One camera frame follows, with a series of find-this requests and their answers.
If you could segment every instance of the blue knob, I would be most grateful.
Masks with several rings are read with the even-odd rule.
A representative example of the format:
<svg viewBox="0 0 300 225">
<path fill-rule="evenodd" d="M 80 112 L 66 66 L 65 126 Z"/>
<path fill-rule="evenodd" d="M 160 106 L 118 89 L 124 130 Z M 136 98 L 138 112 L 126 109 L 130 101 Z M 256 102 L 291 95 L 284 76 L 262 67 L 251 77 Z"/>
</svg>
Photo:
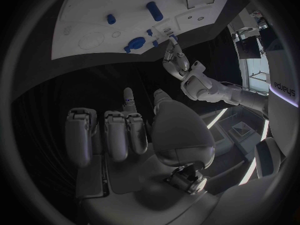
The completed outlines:
<svg viewBox="0 0 300 225">
<path fill-rule="evenodd" d="M 159 10 L 158 6 L 156 6 L 154 1 L 151 1 L 147 3 L 146 5 L 147 9 L 151 13 L 152 17 L 155 21 L 161 21 L 163 20 L 164 16 L 162 15 L 161 11 Z"/>
<path fill-rule="evenodd" d="M 132 39 L 129 43 L 128 43 L 128 47 L 130 49 L 140 49 L 144 44 L 145 44 L 146 40 L 143 37 L 137 37 L 135 39 Z"/>
<path fill-rule="evenodd" d="M 178 40 L 178 38 L 174 34 L 172 34 L 170 37 L 175 38 L 176 41 Z"/>
<path fill-rule="evenodd" d="M 151 37 L 152 37 L 152 35 L 153 35 L 153 32 L 151 31 L 151 29 L 148 29 L 148 30 L 147 30 L 147 33 L 148 33 L 148 35 L 149 35 L 149 36 L 151 36 Z"/>
<path fill-rule="evenodd" d="M 154 47 L 158 47 L 159 46 L 159 43 L 158 43 L 157 40 L 153 41 L 152 44 L 153 44 Z"/>
<path fill-rule="evenodd" d="M 112 25 L 116 22 L 116 18 L 112 14 L 109 14 L 107 16 L 107 22 L 108 22 L 108 24 Z"/>
<path fill-rule="evenodd" d="M 127 54 L 129 54 L 131 52 L 129 46 L 124 47 L 124 50 Z"/>
</svg>

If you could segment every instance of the purple light strip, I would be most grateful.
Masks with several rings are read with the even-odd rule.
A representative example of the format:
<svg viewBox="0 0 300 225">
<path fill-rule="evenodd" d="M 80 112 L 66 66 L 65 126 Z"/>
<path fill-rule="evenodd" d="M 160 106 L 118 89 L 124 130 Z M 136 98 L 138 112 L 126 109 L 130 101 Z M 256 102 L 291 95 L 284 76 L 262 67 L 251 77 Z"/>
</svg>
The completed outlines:
<svg viewBox="0 0 300 225">
<path fill-rule="evenodd" d="M 292 104 L 293 106 L 295 106 L 296 108 L 298 108 L 298 104 L 292 102 L 291 100 L 288 100 L 286 97 L 280 95 L 279 93 L 277 93 L 276 91 L 274 91 L 274 89 L 271 87 L 270 85 L 270 90 L 277 95 L 278 97 L 280 97 L 281 99 L 283 99 L 284 101 L 288 102 L 289 104 Z"/>
</svg>

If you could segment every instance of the white panel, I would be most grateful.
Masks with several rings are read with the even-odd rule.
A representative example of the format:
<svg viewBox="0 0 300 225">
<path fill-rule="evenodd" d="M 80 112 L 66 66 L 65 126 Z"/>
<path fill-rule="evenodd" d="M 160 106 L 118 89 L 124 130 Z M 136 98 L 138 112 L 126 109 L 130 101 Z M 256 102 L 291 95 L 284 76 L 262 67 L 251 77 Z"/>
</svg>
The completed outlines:
<svg viewBox="0 0 300 225">
<path fill-rule="evenodd" d="M 146 8 L 152 1 L 163 14 L 160 22 Z M 203 10 L 198 10 L 199 7 L 188 10 L 183 0 L 65 0 L 53 35 L 52 59 L 90 53 L 125 53 L 124 47 L 137 37 L 144 37 L 146 43 L 131 53 L 142 54 L 153 48 L 153 41 L 160 44 L 169 39 L 163 31 L 165 28 L 171 28 L 177 36 L 213 24 L 226 1 L 215 0 L 209 10 L 206 4 Z M 192 14 L 189 21 L 185 20 L 186 12 Z M 116 23 L 108 24 L 108 14 L 116 18 Z M 152 30 L 152 36 L 147 34 L 148 29 Z M 88 44 L 81 46 L 83 40 Z"/>
</svg>

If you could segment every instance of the robotic arm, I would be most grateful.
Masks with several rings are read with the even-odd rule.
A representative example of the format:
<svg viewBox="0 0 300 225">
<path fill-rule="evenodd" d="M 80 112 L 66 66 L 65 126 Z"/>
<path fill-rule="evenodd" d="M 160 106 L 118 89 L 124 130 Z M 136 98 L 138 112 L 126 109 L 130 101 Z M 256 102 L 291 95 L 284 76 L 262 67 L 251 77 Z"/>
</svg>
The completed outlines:
<svg viewBox="0 0 300 225">
<path fill-rule="evenodd" d="M 223 100 L 231 105 L 241 104 L 262 112 L 264 117 L 268 118 L 268 97 L 257 92 L 242 90 L 237 85 L 225 86 L 207 77 L 203 74 L 205 66 L 199 61 L 196 61 L 189 71 L 189 61 L 173 37 L 170 37 L 163 59 L 163 67 L 181 81 L 181 90 L 194 101 L 216 103 Z"/>
</svg>

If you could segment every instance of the led light strip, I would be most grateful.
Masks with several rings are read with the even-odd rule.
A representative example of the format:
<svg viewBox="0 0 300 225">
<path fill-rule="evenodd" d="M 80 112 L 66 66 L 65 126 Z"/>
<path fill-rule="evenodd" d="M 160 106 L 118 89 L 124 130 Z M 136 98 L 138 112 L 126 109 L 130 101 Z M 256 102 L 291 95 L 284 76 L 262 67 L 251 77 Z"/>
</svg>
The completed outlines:
<svg viewBox="0 0 300 225">
<path fill-rule="evenodd" d="M 265 120 L 260 141 L 266 139 L 267 132 L 268 132 L 268 127 L 269 127 L 269 121 Z M 248 169 L 248 171 L 246 172 L 243 179 L 240 181 L 239 185 L 245 184 L 249 181 L 249 179 L 250 179 L 251 175 L 253 174 L 255 168 L 256 168 L 256 159 L 254 158 L 251 165 L 250 165 L 250 167 L 249 167 L 249 169 Z"/>
<path fill-rule="evenodd" d="M 283 99 L 284 101 L 288 102 L 289 104 L 292 104 L 293 106 L 295 106 L 296 108 L 298 108 L 298 104 L 288 100 L 286 97 L 280 95 L 278 92 L 276 92 L 270 85 L 270 90 L 275 94 L 277 95 L 278 97 L 280 97 L 281 99 Z"/>
<path fill-rule="evenodd" d="M 207 125 L 207 128 L 210 129 L 219 119 L 222 117 L 222 115 L 226 112 L 228 108 L 224 108 L 210 124 Z"/>
</svg>

